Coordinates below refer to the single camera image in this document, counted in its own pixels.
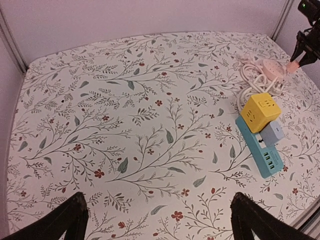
red flower print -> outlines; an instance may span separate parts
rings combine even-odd
[[[177,222],[179,222],[180,219],[184,218],[181,211],[174,211],[174,214],[172,214],[171,217],[175,219]]]
[[[118,223],[118,226],[119,226],[120,229],[123,229],[126,225],[125,225],[125,223],[123,221],[121,221],[121,222]]]
[[[155,102],[155,104],[157,104],[157,106],[160,107],[160,106],[162,105],[162,101],[161,101],[161,100],[157,100],[157,101]]]
[[[295,195],[297,195],[298,189],[297,189],[297,188],[294,188],[293,191],[292,191],[292,193],[295,194]]]
[[[76,144],[75,147],[73,148],[73,150],[75,150],[75,151],[79,151],[80,149],[81,149],[80,144]]]
[[[105,173],[103,171],[101,171],[100,169],[98,169],[97,171],[94,171],[94,176],[96,178],[101,178],[104,175],[105,175]]]
[[[154,152],[155,152],[155,151],[153,151],[152,149],[149,149],[147,153],[150,154],[150,155],[152,155],[152,154],[154,154]]]
[[[182,189],[181,195],[188,197],[188,196],[189,196],[189,194],[188,194],[189,192],[190,192],[189,189],[185,189],[185,188],[184,188],[184,189]]]
[[[102,120],[103,120],[103,121],[108,121],[109,118],[110,118],[109,116],[104,115],[103,118],[102,118]]]
[[[178,124],[178,129],[183,130],[183,129],[184,129],[184,127],[185,127],[185,125],[181,125],[180,123]]]

power outlet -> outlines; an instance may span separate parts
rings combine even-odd
[[[276,120],[280,113],[280,107],[270,94],[265,92],[252,95],[240,114],[254,134],[260,132],[269,122]]]
[[[261,176],[263,178],[268,178],[281,171],[284,167],[284,163],[276,147],[274,145],[263,146],[260,134],[252,133],[241,115],[235,120],[235,123],[252,154]]]

floral tablecloth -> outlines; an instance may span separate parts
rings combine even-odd
[[[244,55],[288,61],[266,35],[186,32],[31,63],[10,142],[10,231],[77,191],[87,240],[229,240],[239,191],[290,224],[320,190],[320,91],[301,70],[287,77],[275,99],[285,167],[263,179],[235,124]]]

power cord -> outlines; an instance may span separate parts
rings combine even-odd
[[[244,66],[242,66],[242,68],[240,69],[240,76],[247,84],[249,84],[249,87],[242,90],[237,98],[236,104],[239,112],[241,112],[243,106],[253,94],[269,93],[274,97],[282,93],[284,89],[284,85],[282,83],[283,78],[275,76],[273,67],[270,67],[270,63],[272,66],[272,64],[275,64],[274,62],[276,61],[272,62],[269,59],[266,60],[269,61],[268,68],[266,68],[266,66],[263,67],[263,64],[265,64],[263,60],[257,62],[252,62],[248,59],[242,60],[242,62],[246,64],[244,64]],[[259,75],[254,80],[252,80],[252,77],[248,75],[249,71],[256,71],[259,73]],[[268,74],[269,76],[272,75],[274,78],[268,79],[266,74]]]

white cable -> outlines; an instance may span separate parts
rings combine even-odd
[[[249,70],[255,70],[260,73],[254,80],[247,75]],[[249,87],[242,90],[237,98],[236,104],[239,112],[241,112],[243,106],[248,101],[249,97],[257,93],[269,93],[271,96],[280,95],[283,91],[283,84],[279,83],[278,77],[275,77],[272,81],[264,74],[263,69],[258,64],[247,63],[240,69],[240,76],[249,84]]]

